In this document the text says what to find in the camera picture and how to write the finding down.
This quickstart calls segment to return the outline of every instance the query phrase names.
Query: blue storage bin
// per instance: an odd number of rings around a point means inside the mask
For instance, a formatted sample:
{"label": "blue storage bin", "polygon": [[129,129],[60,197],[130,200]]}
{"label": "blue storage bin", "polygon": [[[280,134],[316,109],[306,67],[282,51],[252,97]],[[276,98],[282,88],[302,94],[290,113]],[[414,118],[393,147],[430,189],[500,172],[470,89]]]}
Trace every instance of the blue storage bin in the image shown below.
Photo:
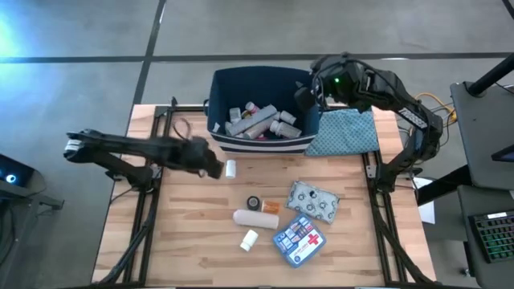
{"label": "blue storage bin", "polygon": [[[232,153],[304,153],[318,132],[320,117],[317,106],[302,113],[295,102],[296,82],[310,85],[307,71],[286,67],[235,67],[214,73],[209,107],[206,109],[207,129],[223,151]],[[294,126],[302,130],[294,139],[278,138],[273,132],[267,140],[246,140],[225,133],[225,122],[230,121],[229,109],[241,108],[253,102],[260,108],[272,104],[296,117]],[[215,124],[220,128],[213,132]]]}

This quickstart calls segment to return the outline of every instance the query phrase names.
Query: keyboard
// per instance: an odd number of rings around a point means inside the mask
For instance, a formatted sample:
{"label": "keyboard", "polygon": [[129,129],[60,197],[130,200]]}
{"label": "keyboard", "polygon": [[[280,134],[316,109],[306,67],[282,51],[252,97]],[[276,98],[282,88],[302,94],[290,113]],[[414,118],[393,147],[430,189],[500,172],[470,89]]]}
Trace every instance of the keyboard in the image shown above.
{"label": "keyboard", "polygon": [[488,263],[514,260],[514,210],[469,218]]}

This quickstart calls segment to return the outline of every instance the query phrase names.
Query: red cross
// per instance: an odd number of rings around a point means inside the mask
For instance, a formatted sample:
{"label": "red cross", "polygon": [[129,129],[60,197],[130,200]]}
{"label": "red cross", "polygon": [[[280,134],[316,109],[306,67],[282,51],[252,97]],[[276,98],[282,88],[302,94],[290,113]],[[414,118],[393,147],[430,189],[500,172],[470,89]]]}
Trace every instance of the red cross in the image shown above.
{"label": "red cross", "polygon": [[320,237],[320,235],[318,235],[318,234],[316,234],[316,235],[309,234],[308,235],[308,243],[309,244],[314,243],[314,245],[317,245],[319,237]]}

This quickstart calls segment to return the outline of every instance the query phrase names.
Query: dotted fabric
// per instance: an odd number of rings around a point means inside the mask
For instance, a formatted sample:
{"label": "dotted fabric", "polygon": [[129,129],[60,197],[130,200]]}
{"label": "dotted fabric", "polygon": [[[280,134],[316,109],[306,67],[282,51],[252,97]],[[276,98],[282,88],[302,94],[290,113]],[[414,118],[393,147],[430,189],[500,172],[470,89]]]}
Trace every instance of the dotted fabric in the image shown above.
{"label": "dotted fabric", "polygon": [[302,181],[295,181],[289,192],[286,208],[293,209],[332,224],[336,217],[339,197]]}
{"label": "dotted fabric", "polygon": [[356,109],[324,112],[320,130],[305,151],[306,156],[340,156],[379,150],[371,111]]}

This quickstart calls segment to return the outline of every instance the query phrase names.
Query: blue cloth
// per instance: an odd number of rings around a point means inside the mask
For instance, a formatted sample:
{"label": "blue cloth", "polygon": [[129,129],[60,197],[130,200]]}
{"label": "blue cloth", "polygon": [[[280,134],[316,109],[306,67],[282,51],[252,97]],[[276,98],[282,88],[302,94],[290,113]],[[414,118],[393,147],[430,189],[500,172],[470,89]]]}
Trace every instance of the blue cloth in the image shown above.
{"label": "blue cloth", "polygon": [[338,109],[324,112],[316,138],[306,156],[340,156],[379,150],[377,130],[371,111]]}

